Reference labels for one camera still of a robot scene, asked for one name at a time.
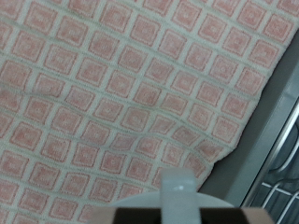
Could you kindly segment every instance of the wire rack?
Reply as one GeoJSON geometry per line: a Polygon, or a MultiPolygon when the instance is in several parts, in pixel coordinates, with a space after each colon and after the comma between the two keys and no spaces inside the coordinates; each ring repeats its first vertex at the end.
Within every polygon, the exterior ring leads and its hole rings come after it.
{"type": "Polygon", "coordinates": [[[299,119],[263,179],[251,206],[265,208],[277,224],[299,224],[299,119]]]}

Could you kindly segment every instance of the white strap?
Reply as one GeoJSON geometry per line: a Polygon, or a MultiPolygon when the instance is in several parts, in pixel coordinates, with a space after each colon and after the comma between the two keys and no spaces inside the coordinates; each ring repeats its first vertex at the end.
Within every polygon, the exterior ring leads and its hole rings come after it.
{"type": "Polygon", "coordinates": [[[162,171],[160,193],[163,224],[201,224],[195,177],[182,168],[162,171]]]}

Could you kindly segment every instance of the pink square pattern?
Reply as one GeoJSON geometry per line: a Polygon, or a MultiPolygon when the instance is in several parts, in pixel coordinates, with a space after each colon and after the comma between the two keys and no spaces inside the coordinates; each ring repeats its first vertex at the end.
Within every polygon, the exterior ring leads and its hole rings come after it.
{"type": "Polygon", "coordinates": [[[175,145],[167,143],[164,148],[164,154],[161,161],[178,167],[183,153],[184,149],[182,147],[177,147],[175,145]]]}
{"type": "Polygon", "coordinates": [[[0,72],[0,81],[11,87],[25,90],[32,69],[21,63],[6,61],[0,72]]]}
{"type": "Polygon", "coordinates": [[[82,211],[78,217],[78,221],[82,223],[87,223],[93,216],[94,206],[85,204],[82,211]]]}
{"type": "Polygon", "coordinates": [[[236,7],[240,3],[240,0],[215,0],[213,6],[216,10],[231,17],[233,16],[236,7]]]}
{"type": "Polygon", "coordinates": [[[132,10],[120,3],[108,1],[100,22],[111,29],[123,33],[131,17],[132,10]]]}
{"type": "Polygon", "coordinates": [[[162,140],[155,137],[141,138],[135,151],[155,159],[161,142],[162,140]]]}
{"type": "Polygon", "coordinates": [[[44,45],[45,40],[43,38],[20,31],[12,53],[36,63],[44,45]]]}
{"type": "Polygon", "coordinates": [[[102,98],[93,115],[99,119],[105,119],[114,122],[118,118],[122,109],[122,104],[107,98],[102,98]]]}
{"type": "Polygon", "coordinates": [[[245,67],[235,87],[240,91],[254,96],[261,89],[263,81],[264,76],[262,74],[245,67]]]}
{"type": "Polygon", "coordinates": [[[104,32],[95,31],[93,40],[89,46],[89,51],[101,58],[111,60],[119,43],[120,40],[107,35],[104,32]]]}
{"type": "Polygon", "coordinates": [[[143,132],[149,116],[149,111],[131,106],[127,109],[121,121],[121,126],[135,132],[143,132]]]}
{"type": "Polygon", "coordinates": [[[119,58],[119,65],[133,72],[139,72],[148,54],[131,46],[124,47],[119,58]]]}
{"type": "Polygon", "coordinates": [[[166,167],[201,185],[299,17],[291,0],[101,3],[0,0],[0,203],[20,209],[0,224],[86,223],[86,200],[159,188],[166,167]]]}
{"type": "Polygon", "coordinates": [[[64,220],[71,220],[78,207],[78,203],[66,199],[55,198],[49,216],[64,220]]]}
{"type": "Polygon", "coordinates": [[[173,112],[177,115],[182,115],[187,103],[187,100],[174,94],[168,93],[164,98],[161,108],[173,112]]]}
{"type": "Polygon", "coordinates": [[[110,147],[119,151],[127,151],[131,149],[135,140],[136,137],[130,134],[117,133],[110,147]]]}
{"type": "Polygon", "coordinates": [[[131,32],[131,38],[151,47],[157,37],[160,26],[160,23],[138,15],[131,32]]]}
{"type": "Polygon", "coordinates": [[[64,88],[64,81],[40,73],[36,79],[33,92],[41,95],[59,97],[64,88]]]}
{"type": "Polygon", "coordinates": [[[22,178],[29,159],[5,150],[0,159],[0,173],[22,178]]]}
{"type": "Polygon", "coordinates": [[[82,167],[93,167],[99,148],[78,143],[72,164],[82,167]]]}
{"type": "Polygon", "coordinates": [[[110,174],[119,175],[121,173],[125,159],[126,155],[106,151],[102,159],[100,170],[106,171],[110,174]]]}
{"type": "Polygon", "coordinates": [[[21,122],[15,129],[10,143],[31,151],[36,149],[42,131],[28,123],[21,122]]]}
{"type": "Polygon", "coordinates": [[[173,0],[163,0],[163,1],[145,0],[143,3],[143,7],[152,10],[160,14],[161,16],[165,16],[172,2],[173,0]]]}
{"type": "Polygon", "coordinates": [[[12,120],[13,117],[10,115],[0,112],[0,138],[3,138],[6,135],[12,120]]]}
{"type": "Polygon", "coordinates": [[[6,46],[12,30],[12,26],[0,21],[0,49],[6,46]]]}
{"type": "Polygon", "coordinates": [[[229,93],[221,108],[221,111],[226,114],[237,117],[239,119],[243,119],[248,105],[249,105],[248,100],[229,93]]]}
{"type": "Polygon", "coordinates": [[[266,10],[264,8],[259,7],[252,2],[247,2],[243,6],[237,21],[253,30],[256,30],[260,26],[265,11],[266,10]]]}
{"type": "Polygon", "coordinates": [[[48,35],[56,19],[57,12],[51,8],[32,2],[24,24],[44,35],[48,35]]]}
{"type": "Polygon", "coordinates": [[[196,76],[190,73],[179,71],[171,85],[171,88],[186,95],[190,95],[197,82],[197,79],[198,78],[196,76]]]}
{"type": "Polygon", "coordinates": [[[151,133],[167,134],[175,124],[173,120],[157,115],[149,131],[151,133]]]}
{"type": "Polygon", "coordinates": [[[65,101],[77,109],[87,111],[93,102],[94,96],[94,93],[90,91],[85,91],[85,89],[80,87],[72,86],[65,101]]]}
{"type": "Polygon", "coordinates": [[[191,31],[195,25],[201,8],[192,3],[181,1],[175,11],[172,21],[186,30],[191,31]]]}
{"type": "Polygon", "coordinates": [[[211,141],[204,140],[195,148],[195,150],[198,151],[207,161],[215,162],[217,161],[219,154],[223,151],[223,147],[220,147],[211,141]]]}
{"type": "Polygon", "coordinates": [[[226,22],[215,16],[206,15],[198,35],[212,43],[218,43],[226,27],[226,22]]]}
{"type": "Polygon", "coordinates": [[[121,186],[121,192],[119,195],[119,200],[124,199],[130,196],[134,196],[136,194],[142,193],[143,189],[134,185],[123,184],[121,186]]]}
{"type": "Polygon", "coordinates": [[[223,142],[231,143],[239,125],[225,117],[218,117],[212,135],[223,142]]]}
{"type": "Polygon", "coordinates": [[[76,11],[80,15],[92,18],[98,4],[99,0],[70,0],[68,3],[68,8],[76,11]]]}
{"type": "Polygon", "coordinates": [[[278,56],[278,47],[258,40],[249,56],[249,60],[265,68],[269,68],[278,56]]]}
{"type": "Polygon", "coordinates": [[[278,8],[282,9],[295,17],[299,15],[299,3],[292,0],[280,0],[278,2],[278,8]]]}
{"type": "Polygon", "coordinates": [[[21,101],[22,96],[20,94],[0,87],[0,106],[13,112],[17,112],[20,109],[21,101]]]}
{"type": "Polygon", "coordinates": [[[52,102],[32,96],[28,102],[24,116],[28,119],[45,124],[52,107],[52,102]]]}
{"type": "Polygon", "coordinates": [[[38,224],[38,220],[26,215],[17,214],[13,219],[13,224],[38,224]]]}
{"type": "Polygon", "coordinates": [[[37,162],[29,178],[29,183],[42,189],[53,189],[59,174],[59,169],[37,162]]]}
{"type": "Polygon", "coordinates": [[[291,21],[273,14],[264,27],[263,33],[283,43],[289,37],[292,27],[291,21]]]}
{"type": "Polygon", "coordinates": [[[193,43],[189,48],[185,63],[188,66],[202,72],[205,70],[211,54],[211,49],[207,49],[201,45],[193,43]]]}
{"type": "Polygon", "coordinates": [[[93,189],[89,199],[109,203],[112,200],[118,181],[97,177],[93,183],[93,189]]]}
{"type": "Polygon", "coordinates": [[[9,212],[6,209],[0,208],[0,224],[6,224],[9,212]]]}
{"type": "Polygon", "coordinates": [[[164,38],[159,46],[159,51],[168,55],[173,59],[178,59],[179,54],[182,52],[187,38],[172,30],[166,30],[164,38]]]}
{"type": "Polygon", "coordinates": [[[134,101],[142,105],[155,106],[161,91],[160,88],[142,82],[135,94],[134,101]]]}
{"type": "Polygon", "coordinates": [[[203,129],[206,130],[212,117],[214,115],[214,112],[210,109],[205,108],[204,106],[194,104],[192,111],[188,117],[188,121],[203,129]]]}
{"type": "Polygon", "coordinates": [[[224,56],[218,55],[212,65],[209,75],[228,84],[234,76],[238,64],[224,56]]]}
{"type": "Polygon", "coordinates": [[[12,20],[16,20],[19,17],[23,2],[20,0],[1,0],[0,1],[0,14],[6,16],[12,20]]]}
{"type": "Polygon", "coordinates": [[[206,169],[205,164],[192,153],[186,158],[183,167],[193,170],[196,177],[199,177],[206,169]]]}
{"type": "Polygon", "coordinates": [[[251,36],[249,34],[233,27],[230,34],[227,35],[222,47],[238,56],[243,56],[250,40],[251,36]]]}
{"type": "Polygon", "coordinates": [[[51,128],[62,133],[75,134],[82,116],[61,106],[52,121],[51,128]]]}
{"type": "Polygon", "coordinates": [[[81,47],[87,30],[88,27],[84,23],[64,16],[56,37],[74,47],[81,47]]]}
{"type": "Polygon", "coordinates": [[[155,176],[152,178],[151,185],[159,189],[161,187],[161,172],[163,168],[158,167],[155,176]]]}
{"type": "Polygon", "coordinates": [[[98,146],[102,146],[109,137],[110,129],[101,124],[89,121],[81,139],[90,141],[98,146]]]}
{"type": "Polygon", "coordinates": [[[99,87],[106,71],[107,66],[104,63],[97,62],[90,58],[84,58],[76,78],[95,87],[99,87]]]}
{"type": "Polygon", "coordinates": [[[49,196],[47,194],[32,190],[25,189],[21,196],[19,207],[30,212],[41,214],[48,202],[49,196]]]}
{"type": "Polygon", "coordinates": [[[134,77],[128,76],[119,71],[114,71],[107,84],[106,90],[122,98],[127,98],[134,82],[134,77]]]}
{"type": "Polygon", "coordinates": [[[69,146],[70,140],[49,134],[40,153],[55,161],[64,162],[69,146]]]}
{"type": "Polygon", "coordinates": [[[149,179],[151,167],[152,164],[149,162],[133,157],[126,172],[126,176],[141,182],[146,182],[149,179]]]}
{"type": "Polygon", "coordinates": [[[146,72],[148,77],[158,83],[165,84],[174,67],[159,59],[153,58],[146,72]]]}
{"type": "Polygon", "coordinates": [[[75,52],[57,45],[51,45],[44,65],[50,70],[69,75],[76,58],[75,52]]]}
{"type": "Polygon", "coordinates": [[[75,196],[82,196],[90,180],[88,175],[69,172],[64,178],[60,192],[75,196]]]}
{"type": "Polygon", "coordinates": [[[197,140],[197,138],[200,137],[200,135],[184,126],[181,126],[171,137],[189,147],[197,140]]]}
{"type": "Polygon", "coordinates": [[[0,203],[12,204],[18,188],[18,184],[0,179],[0,203]]]}

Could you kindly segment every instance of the bedspread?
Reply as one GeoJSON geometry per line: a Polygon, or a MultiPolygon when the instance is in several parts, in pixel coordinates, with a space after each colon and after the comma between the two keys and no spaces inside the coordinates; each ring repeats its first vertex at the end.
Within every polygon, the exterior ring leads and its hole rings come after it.
{"type": "Polygon", "coordinates": [[[0,0],[0,223],[198,187],[298,28],[294,0],[0,0]]]}

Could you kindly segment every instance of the gray surface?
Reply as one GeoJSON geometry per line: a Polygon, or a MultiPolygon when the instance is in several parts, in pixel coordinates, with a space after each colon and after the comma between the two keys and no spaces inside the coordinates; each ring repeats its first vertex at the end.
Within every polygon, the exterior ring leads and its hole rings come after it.
{"type": "Polygon", "coordinates": [[[242,204],[299,96],[299,34],[269,79],[237,149],[216,163],[199,192],[242,204]]]}
{"type": "Polygon", "coordinates": [[[299,120],[296,123],[251,205],[265,208],[281,224],[299,224],[299,197],[295,197],[299,190],[299,120]]]}

